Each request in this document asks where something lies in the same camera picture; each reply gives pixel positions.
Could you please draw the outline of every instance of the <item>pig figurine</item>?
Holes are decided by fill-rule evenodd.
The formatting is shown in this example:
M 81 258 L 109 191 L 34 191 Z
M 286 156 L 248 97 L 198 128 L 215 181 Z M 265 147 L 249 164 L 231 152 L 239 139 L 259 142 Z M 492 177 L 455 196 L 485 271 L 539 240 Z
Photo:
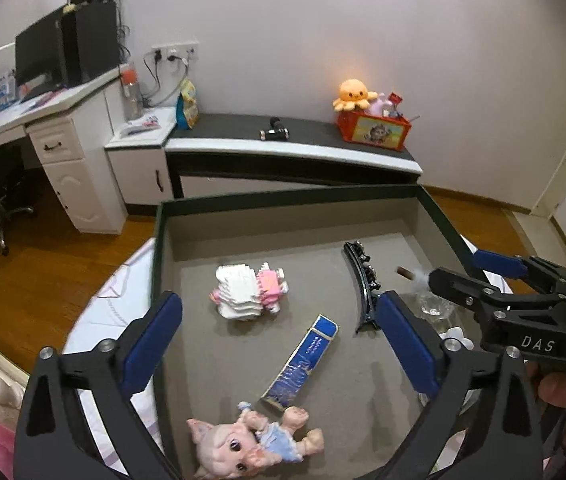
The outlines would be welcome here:
M 279 424 L 252 410 L 248 402 L 239 403 L 239 409 L 241 415 L 234 424 L 213 426 L 196 418 L 188 420 L 201 465 L 196 478 L 253 476 L 279 462 L 301 462 L 304 456 L 323 451 L 323 432 L 318 428 L 300 442 L 293 438 L 307 422 L 306 410 L 290 406 Z

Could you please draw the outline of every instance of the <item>white and pink block toy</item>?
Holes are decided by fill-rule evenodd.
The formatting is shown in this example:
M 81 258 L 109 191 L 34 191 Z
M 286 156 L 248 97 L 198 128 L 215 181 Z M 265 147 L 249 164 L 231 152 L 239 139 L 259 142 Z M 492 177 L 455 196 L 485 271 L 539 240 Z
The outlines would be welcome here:
M 283 269 L 271 270 L 267 263 L 258 273 L 246 264 L 220 266 L 216 275 L 218 288 L 209 296 L 226 319 L 254 319 L 264 307 L 277 314 L 279 298 L 289 290 Z

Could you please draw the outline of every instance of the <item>brown tip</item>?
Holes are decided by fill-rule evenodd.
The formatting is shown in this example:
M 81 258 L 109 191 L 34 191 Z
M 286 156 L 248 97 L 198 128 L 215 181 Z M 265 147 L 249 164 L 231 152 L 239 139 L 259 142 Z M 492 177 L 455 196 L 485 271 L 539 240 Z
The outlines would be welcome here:
M 396 267 L 396 274 L 400 274 L 402 277 L 407 278 L 412 282 L 416 278 L 416 275 L 411 270 L 407 270 L 405 267 Z

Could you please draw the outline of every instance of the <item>chair base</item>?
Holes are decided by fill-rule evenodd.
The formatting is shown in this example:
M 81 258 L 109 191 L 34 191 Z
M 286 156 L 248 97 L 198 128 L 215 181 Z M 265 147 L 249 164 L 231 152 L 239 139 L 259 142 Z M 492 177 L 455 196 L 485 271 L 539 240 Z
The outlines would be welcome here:
M 14 215 L 15 213 L 28 213 L 34 215 L 36 212 L 34 211 L 33 207 L 26 206 L 26 207 L 17 207 L 15 209 L 10 209 L 10 211 L 2 211 L 0 213 L 0 247 L 1 247 L 1 254 L 3 256 L 7 256 L 8 253 L 10 252 L 10 248 L 7 246 L 6 243 L 6 232 L 4 231 L 4 224 L 6 223 L 6 221 L 12 218 L 12 215 Z

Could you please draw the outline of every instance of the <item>blue rectangular box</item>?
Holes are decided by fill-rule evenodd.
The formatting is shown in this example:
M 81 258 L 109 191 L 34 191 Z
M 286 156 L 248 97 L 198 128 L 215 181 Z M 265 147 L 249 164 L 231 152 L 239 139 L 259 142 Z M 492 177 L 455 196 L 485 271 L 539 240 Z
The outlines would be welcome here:
M 335 322 L 319 314 L 261 398 L 279 410 L 285 410 L 292 405 L 297 393 L 338 331 L 339 326 Z

